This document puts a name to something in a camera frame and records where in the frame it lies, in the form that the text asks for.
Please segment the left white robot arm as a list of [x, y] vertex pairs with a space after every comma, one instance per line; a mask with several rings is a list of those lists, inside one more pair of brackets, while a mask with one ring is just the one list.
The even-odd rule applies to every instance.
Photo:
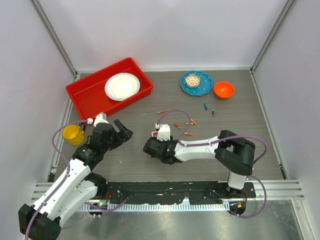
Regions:
[[93, 125], [92, 134], [80, 145], [66, 168], [52, 186], [32, 205], [24, 204], [18, 211], [20, 232], [26, 240], [55, 240], [68, 219], [90, 199], [102, 199], [107, 192], [107, 181], [93, 169], [106, 152], [130, 140], [133, 132], [118, 119], [114, 126], [105, 114], [79, 120], [75, 125]]

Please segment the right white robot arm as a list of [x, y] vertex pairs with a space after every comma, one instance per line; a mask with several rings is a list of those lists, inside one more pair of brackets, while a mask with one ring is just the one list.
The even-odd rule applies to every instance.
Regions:
[[226, 193], [233, 198], [244, 191], [245, 180], [253, 172], [256, 145], [239, 135], [222, 130], [219, 136], [197, 141], [164, 140], [150, 137], [143, 152], [173, 165], [195, 160], [217, 160], [229, 170]]

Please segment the red orange battery centre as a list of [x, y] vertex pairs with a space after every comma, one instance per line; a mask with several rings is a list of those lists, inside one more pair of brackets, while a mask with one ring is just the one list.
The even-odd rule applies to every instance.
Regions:
[[174, 125], [177, 129], [179, 129], [179, 130], [182, 128], [180, 125], [178, 125], [178, 124], [176, 124], [176, 123], [174, 123], [173, 125]]

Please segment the yellow plastic mug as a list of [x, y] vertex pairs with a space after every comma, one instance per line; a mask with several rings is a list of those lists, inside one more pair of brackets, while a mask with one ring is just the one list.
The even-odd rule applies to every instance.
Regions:
[[85, 140], [85, 123], [70, 124], [62, 130], [62, 137], [72, 146], [80, 146]]

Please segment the orange battery pair right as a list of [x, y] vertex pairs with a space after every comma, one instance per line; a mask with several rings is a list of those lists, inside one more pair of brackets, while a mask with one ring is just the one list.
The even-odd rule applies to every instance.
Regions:
[[190, 119], [190, 121], [191, 121], [191, 124], [192, 124], [192, 125], [195, 125], [195, 124], [196, 124], [196, 122], [195, 122], [192, 118]]

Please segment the white paper plate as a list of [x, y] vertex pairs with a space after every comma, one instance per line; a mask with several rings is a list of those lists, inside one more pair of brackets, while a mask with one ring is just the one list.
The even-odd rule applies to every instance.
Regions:
[[104, 86], [104, 92], [107, 97], [114, 101], [124, 101], [140, 90], [139, 79], [131, 73], [118, 73], [110, 77]]

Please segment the red plastic bin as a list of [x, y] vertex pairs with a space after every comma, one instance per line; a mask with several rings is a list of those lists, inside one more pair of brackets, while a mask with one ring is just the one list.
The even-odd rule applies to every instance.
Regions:
[[[140, 82], [138, 93], [123, 101], [115, 101], [105, 93], [107, 81], [114, 75], [129, 73]], [[80, 119], [95, 118], [103, 112], [110, 116], [152, 93], [154, 85], [136, 62], [127, 57], [65, 87]]]

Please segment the blue battery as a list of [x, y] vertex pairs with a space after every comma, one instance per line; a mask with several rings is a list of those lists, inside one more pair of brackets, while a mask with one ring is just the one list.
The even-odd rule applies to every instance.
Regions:
[[203, 104], [204, 105], [204, 109], [207, 111], [208, 110], [208, 106], [206, 103]]

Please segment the small patterned flower bowl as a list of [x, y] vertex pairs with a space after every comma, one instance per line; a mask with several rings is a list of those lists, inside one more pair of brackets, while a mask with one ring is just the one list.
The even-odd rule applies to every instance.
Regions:
[[185, 84], [189, 88], [197, 88], [201, 84], [201, 77], [194, 73], [190, 73], [184, 78]]

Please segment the blue ceramic plate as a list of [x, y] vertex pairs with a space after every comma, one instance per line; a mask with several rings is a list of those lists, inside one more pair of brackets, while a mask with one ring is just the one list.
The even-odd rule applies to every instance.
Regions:
[[[185, 77], [188, 76], [189, 74], [196, 74], [201, 77], [201, 83], [198, 87], [191, 88], [186, 85]], [[187, 93], [191, 96], [200, 97], [200, 96], [208, 94], [212, 90], [213, 79], [205, 72], [198, 71], [198, 70], [192, 70], [192, 71], [188, 71], [188, 72], [184, 73], [181, 76], [180, 86], [185, 93]]]

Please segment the orange plastic bowl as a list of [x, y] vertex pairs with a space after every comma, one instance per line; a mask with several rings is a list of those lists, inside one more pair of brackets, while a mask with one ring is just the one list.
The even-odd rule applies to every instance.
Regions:
[[228, 99], [235, 93], [234, 86], [226, 81], [217, 82], [213, 87], [213, 91], [220, 99]]

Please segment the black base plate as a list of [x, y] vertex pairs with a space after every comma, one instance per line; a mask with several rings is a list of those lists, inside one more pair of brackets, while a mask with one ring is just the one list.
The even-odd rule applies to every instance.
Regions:
[[246, 182], [243, 189], [236, 190], [224, 181], [139, 181], [109, 182], [90, 200], [109, 200], [120, 204], [127, 200], [131, 205], [173, 205], [181, 204], [185, 198], [191, 205], [218, 204], [223, 200], [254, 199], [256, 192], [252, 182]]

